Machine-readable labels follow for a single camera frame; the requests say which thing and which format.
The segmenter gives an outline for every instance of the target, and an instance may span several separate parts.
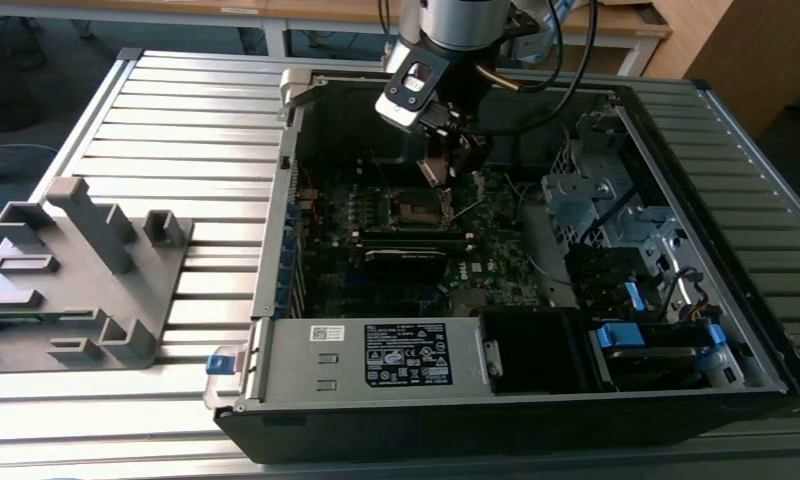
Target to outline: metal slats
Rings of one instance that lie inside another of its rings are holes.
[[[191,299],[250,300],[255,273],[183,272],[175,295]]]
[[[731,230],[726,232],[726,236],[738,250],[800,250],[800,229]]]
[[[251,85],[208,85],[203,83],[145,82],[129,80],[124,84],[121,93],[140,95],[189,95],[193,97],[217,98],[263,98],[279,99],[279,89],[275,87],[254,87]]]
[[[199,221],[192,231],[192,245],[260,246],[264,238],[263,223],[219,223]]]
[[[719,160],[694,160],[679,159],[682,167],[689,174],[714,175],[714,176],[747,176],[755,174],[757,170],[753,165],[738,161]]]
[[[238,143],[242,145],[279,145],[279,130],[250,128],[181,127],[156,125],[104,124],[95,138],[101,140],[149,140],[173,142]]]
[[[246,72],[282,74],[287,69],[283,65],[264,62],[244,62],[242,60],[220,61],[204,59],[143,57],[137,62],[139,68],[160,68],[168,70],[205,72]]]
[[[800,349],[800,214],[781,195],[782,186],[769,181],[770,168],[755,161],[759,152],[737,136],[734,124],[721,121],[719,110],[683,108],[671,97],[640,97],[651,103],[655,123]],[[705,97],[699,101],[709,106]],[[753,436],[775,439],[785,433],[800,438],[800,411],[786,418],[730,425],[705,437],[741,441]]]
[[[160,70],[156,68],[137,68],[133,70],[131,80],[148,80],[153,82],[172,83],[208,83],[220,85],[250,85],[278,87],[282,75],[228,73],[228,72],[197,72],[188,70]]]
[[[252,100],[215,97],[167,97],[161,95],[120,95],[116,108],[145,108],[149,110],[195,110],[197,112],[278,113],[278,100]]]
[[[270,182],[91,177],[89,195],[116,198],[171,198],[268,201]]]
[[[279,160],[279,147],[271,145],[95,140],[85,154],[95,157],[183,158],[187,160],[239,160],[275,163]]]
[[[105,123],[136,125],[192,125],[199,127],[238,127],[282,129],[278,115],[270,113],[225,113],[148,110],[143,108],[111,110]]]
[[[786,210],[779,195],[773,193],[703,193],[703,201],[710,209],[718,210]]]
[[[276,166],[271,163],[208,162],[201,160],[161,160],[151,158],[87,157],[76,175],[132,178],[184,178],[272,180]]]

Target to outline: white table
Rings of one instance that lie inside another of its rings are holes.
[[[364,4],[374,7],[368,0]],[[67,0],[24,0],[20,3],[0,1],[0,15],[63,18],[71,20],[115,21],[135,23],[161,23],[180,25],[208,25],[223,27],[246,27],[263,29],[267,35],[267,49],[274,58],[291,56],[290,32],[292,30],[319,32],[350,32],[362,34],[382,34],[383,30],[376,21],[351,21],[342,19],[344,15],[322,15],[302,7],[296,11],[292,4],[296,0],[256,0],[255,6],[264,8],[235,8],[224,7],[200,10],[192,8],[189,13],[184,9],[192,7],[188,2],[171,2],[161,8],[159,1],[148,2],[153,8],[137,6],[131,2],[124,9],[103,8],[92,0],[88,4]],[[584,34],[579,33],[586,25],[586,9],[572,12],[564,24],[564,43],[567,45],[583,45]],[[355,18],[370,19],[372,14],[360,14]],[[618,74],[639,76],[652,57],[659,42],[670,35],[667,26],[644,24],[634,12],[603,9],[599,35],[596,45],[627,49],[628,54],[620,65]]]

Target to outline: floor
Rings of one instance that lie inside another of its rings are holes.
[[[59,148],[123,47],[243,53],[233,28],[95,22],[95,36],[81,40],[67,20],[41,20],[40,25],[39,41],[49,61],[28,72],[25,78],[45,104],[45,118],[23,131],[0,134],[0,144],[35,143]],[[318,40],[324,46],[310,48],[306,36],[294,34],[294,53],[322,58],[379,59],[382,36],[320,35]],[[259,37],[259,52],[263,48]],[[800,108],[783,112],[759,144],[800,195]],[[44,150],[0,150],[0,205],[28,197],[51,158],[52,154]]]

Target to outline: aluminum work table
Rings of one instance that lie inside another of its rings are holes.
[[[55,176],[83,176],[91,196],[117,202],[128,216],[164,208],[196,220],[188,258],[149,369],[0,375],[0,479],[464,478],[540,470],[546,478],[579,478],[599,468],[612,478],[800,477],[800,411],[734,424],[670,448],[254,464],[217,429],[201,395],[208,354],[248,333],[283,128],[280,75],[298,66],[378,65],[152,51],[120,58],[31,200]],[[710,91],[685,81],[604,81],[638,91],[800,347],[799,199]],[[233,395],[236,389],[232,378],[223,391]]]

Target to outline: barcode sticker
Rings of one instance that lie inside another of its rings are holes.
[[[258,15],[258,9],[256,8],[228,8],[228,7],[223,7],[223,8],[220,8],[220,11],[223,13],[236,13],[239,15]]]
[[[344,341],[344,326],[343,325],[312,325],[311,326],[311,341],[312,342],[343,342]]]

